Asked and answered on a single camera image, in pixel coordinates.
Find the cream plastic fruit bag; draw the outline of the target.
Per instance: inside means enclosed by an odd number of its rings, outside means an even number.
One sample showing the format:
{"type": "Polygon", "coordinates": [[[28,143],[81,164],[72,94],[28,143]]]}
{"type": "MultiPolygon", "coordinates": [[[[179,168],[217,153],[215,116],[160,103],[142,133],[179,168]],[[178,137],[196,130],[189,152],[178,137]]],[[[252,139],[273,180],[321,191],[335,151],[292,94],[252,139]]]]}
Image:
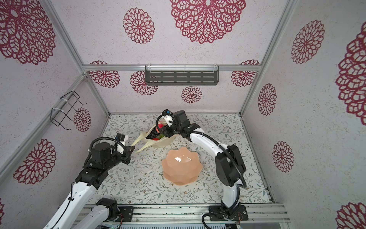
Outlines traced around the cream plastic fruit bag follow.
{"type": "Polygon", "coordinates": [[[154,148],[160,148],[170,145],[177,135],[173,135],[172,137],[163,137],[159,139],[158,141],[153,140],[153,138],[159,138],[159,135],[162,133],[159,133],[156,126],[151,127],[147,131],[143,131],[137,139],[132,143],[132,146],[137,145],[139,142],[143,141],[144,146],[137,150],[137,152],[140,152],[148,147],[154,147],[154,148]]]}

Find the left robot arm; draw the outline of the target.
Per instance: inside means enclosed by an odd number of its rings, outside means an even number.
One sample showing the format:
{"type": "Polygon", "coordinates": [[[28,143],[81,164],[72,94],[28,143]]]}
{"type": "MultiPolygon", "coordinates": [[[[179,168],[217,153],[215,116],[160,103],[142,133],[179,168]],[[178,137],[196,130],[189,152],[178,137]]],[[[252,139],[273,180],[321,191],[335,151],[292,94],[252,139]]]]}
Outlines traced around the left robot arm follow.
{"type": "Polygon", "coordinates": [[[45,228],[94,229],[102,222],[118,217],[117,202],[102,198],[85,219],[75,223],[89,199],[108,177],[108,172],[121,163],[130,163],[135,147],[126,145],[127,138],[126,135],[117,134],[115,138],[99,137],[91,142],[82,171],[71,184],[69,195],[45,228]]]}

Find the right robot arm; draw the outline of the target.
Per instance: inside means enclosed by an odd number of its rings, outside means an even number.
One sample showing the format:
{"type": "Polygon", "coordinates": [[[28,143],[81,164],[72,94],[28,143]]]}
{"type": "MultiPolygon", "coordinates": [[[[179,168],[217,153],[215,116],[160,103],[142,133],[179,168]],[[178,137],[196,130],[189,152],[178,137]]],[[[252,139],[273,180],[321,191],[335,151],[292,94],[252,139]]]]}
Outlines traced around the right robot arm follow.
{"type": "Polygon", "coordinates": [[[244,179],[246,166],[236,145],[228,146],[215,140],[198,124],[192,123],[183,110],[175,113],[164,110],[155,126],[165,137],[180,135],[209,153],[215,160],[216,175],[224,185],[222,211],[228,212],[239,206],[240,189],[245,189],[247,184],[244,179]]]}

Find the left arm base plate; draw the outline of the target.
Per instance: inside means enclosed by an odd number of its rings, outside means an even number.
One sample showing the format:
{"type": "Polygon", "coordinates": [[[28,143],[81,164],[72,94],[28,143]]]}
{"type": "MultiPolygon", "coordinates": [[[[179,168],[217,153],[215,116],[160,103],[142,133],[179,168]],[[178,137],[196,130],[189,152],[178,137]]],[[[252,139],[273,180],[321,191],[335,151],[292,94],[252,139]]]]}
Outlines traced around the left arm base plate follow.
{"type": "Polygon", "coordinates": [[[131,222],[133,216],[134,207],[131,206],[119,206],[114,199],[102,198],[96,206],[104,206],[107,208],[107,221],[109,222],[131,222]]]}

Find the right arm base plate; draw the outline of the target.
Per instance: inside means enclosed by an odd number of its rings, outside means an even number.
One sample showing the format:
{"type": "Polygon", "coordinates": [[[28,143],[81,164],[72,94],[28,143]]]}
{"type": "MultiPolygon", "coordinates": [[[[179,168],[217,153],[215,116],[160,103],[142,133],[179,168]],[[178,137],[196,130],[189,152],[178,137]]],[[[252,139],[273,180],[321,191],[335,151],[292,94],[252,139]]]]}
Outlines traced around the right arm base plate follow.
{"type": "Polygon", "coordinates": [[[210,221],[248,221],[248,213],[246,207],[242,204],[238,204],[232,210],[222,213],[211,215],[210,221]]]}

